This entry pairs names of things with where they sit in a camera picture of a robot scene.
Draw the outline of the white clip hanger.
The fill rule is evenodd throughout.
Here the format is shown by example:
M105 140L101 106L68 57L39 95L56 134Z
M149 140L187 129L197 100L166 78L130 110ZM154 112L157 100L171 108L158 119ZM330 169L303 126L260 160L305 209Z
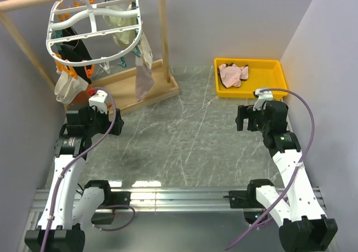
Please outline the white clip hanger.
M120 59L130 52L140 52L138 45L143 32L142 17L140 13L139 0L105 0L101 3L91 3L90 0L80 0L81 6L59 9L61 0L55 2L50 11L49 23L46 35L46 48L48 53L55 61L66 66L87 66L100 64ZM96 17L116 17L121 19L133 19L132 25L117 26L107 30L97 28ZM73 27L79 21L88 20L91 31L82 34L64 36L62 31L66 28ZM72 40L84 40L97 38L107 35L116 35L134 32L135 37L129 41L129 46L108 57L100 57L92 60L82 60L81 62L70 62L58 57L53 51L53 46L60 46L64 42Z

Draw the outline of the orange clothes peg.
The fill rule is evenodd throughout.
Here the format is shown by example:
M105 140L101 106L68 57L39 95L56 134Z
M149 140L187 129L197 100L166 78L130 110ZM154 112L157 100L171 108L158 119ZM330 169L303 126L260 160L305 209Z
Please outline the orange clothes peg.
M87 78L89 78L89 79L92 78L94 70L95 70L95 65L92 64L91 66L84 66L83 68L84 68Z

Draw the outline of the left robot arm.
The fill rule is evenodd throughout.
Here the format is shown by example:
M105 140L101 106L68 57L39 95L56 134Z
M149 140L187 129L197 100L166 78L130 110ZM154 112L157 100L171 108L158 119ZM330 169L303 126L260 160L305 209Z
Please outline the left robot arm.
M96 106L75 104L66 112L59 138L54 145L54 176L43 214L34 230L25 234L30 251L83 251L85 229L92 224L98 207L112 204L113 194L107 180L90 180L75 202L78 179L87 154L95 146L92 137L118 136L124 121L120 110L113 120Z

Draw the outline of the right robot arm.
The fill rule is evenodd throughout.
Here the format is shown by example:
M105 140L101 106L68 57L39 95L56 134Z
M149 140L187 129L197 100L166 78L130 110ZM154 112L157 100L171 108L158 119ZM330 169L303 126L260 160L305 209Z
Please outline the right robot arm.
M238 107L237 130L259 131L281 176L284 191L278 193L267 179L252 180L247 187L247 202L263 206L279 227L285 251L325 251L338 226L327 218L308 179L302 149L296 135L288 130L288 106L281 101L266 101L260 110L252 105Z

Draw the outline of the pink underwear navy trim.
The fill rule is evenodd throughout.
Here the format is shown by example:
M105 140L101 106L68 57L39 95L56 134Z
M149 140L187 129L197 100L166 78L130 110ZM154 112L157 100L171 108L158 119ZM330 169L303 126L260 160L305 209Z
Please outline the pink underwear navy trim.
M249 78L249 66L239 67L234 63L221 64L218 67L218 76L225 88L239 88L242 81L246 81Z

